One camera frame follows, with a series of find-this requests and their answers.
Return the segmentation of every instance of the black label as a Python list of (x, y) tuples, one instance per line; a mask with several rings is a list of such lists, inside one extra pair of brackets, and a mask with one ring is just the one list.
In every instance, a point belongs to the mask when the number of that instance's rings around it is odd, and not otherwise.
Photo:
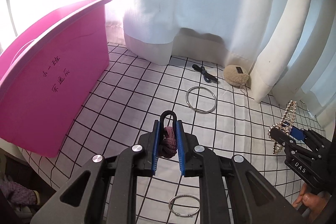
[(243, 70), (241, 69), (241, 67), (236, 67), (236, 69), (238, 73), (243, 73)]

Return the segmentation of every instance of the pink plastic bin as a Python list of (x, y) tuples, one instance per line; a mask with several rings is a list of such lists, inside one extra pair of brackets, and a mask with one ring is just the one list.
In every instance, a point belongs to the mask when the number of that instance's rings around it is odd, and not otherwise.
[(109, 64), (105, 7), (83, 0), (44, 16), (0, 55), (0, 138), (55, 157)]

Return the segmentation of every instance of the black cord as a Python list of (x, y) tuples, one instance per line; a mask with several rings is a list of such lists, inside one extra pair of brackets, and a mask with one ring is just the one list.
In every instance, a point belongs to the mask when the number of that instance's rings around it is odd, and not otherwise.
[(215, 81), (215, 82), (218, 82), (218, 79), (217, 79), (215, 76), (213, 76), (213, 75), (207, 73), (207, 71), (205, 70), (205, 68), (204, 68), (203, 66), (202, 66), (202, 67), (199, 67), (199, 66), (197, 66), (196, 64), (194, 64), (194, 65), (192, 65), (192, 67), (193, 67), (193, 69), (194, 69), (195, 71), (198, 71), (198, 72), (200, 72), (201, 74), (203, 74), (204, 80), (205, 80), (207, 83), (210, 83), (211, 80), (213, 80), (213, 81)]
[(172, 115), (173, 117), (173, 131), (175, 133), (175, 136), (176, 136), (176, 122), (177, 122), (177, 116), (175, 114), (175, 112), (173, 112), (172, 110), (166, 110), (164, 111), (161, 116), (160, 116), (160, 134), (159, 134), (159, 137), (160, 137), (160, 142), (162, 142), (163, 140), (163, 137), (164, 137), (164, 132), (165, 132), (165, 126), (164, 126), (164, 121), (165, 121), (165, 118), (168, 116), (168, 115)]

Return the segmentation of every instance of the human hand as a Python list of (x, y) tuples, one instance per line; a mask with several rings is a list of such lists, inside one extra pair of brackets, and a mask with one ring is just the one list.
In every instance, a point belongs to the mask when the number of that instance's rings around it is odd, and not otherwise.
[(306, 183), (303, 184), (299, 196), (293, 202), (293, 207), (297, 208), (298, 205), (302, 202), (305, 206), (307, 206), (311, 212), (309, 215), (309, 221), (313, 222), (315, 218), (322, 212), (323, 208), (327, 204), (327, 200), (325, 198), (321, 198), (318, 195), (314, 195), (312, 193), (307, 193), (308, 185)]

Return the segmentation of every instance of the purple knit fabric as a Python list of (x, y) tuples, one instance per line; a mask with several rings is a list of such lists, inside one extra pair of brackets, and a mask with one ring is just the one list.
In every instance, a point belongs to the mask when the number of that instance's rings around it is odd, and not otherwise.
[(12, 204), (28, 206), (37, 203), (34, 191), (16, 182), (3, 181), (0, 183), (0, 189), (5, 198)]
[(176, 155), (177, 141), (172, 127), (165, 127), (165, 136), (159, 144), (159, 157), (170, 159)]

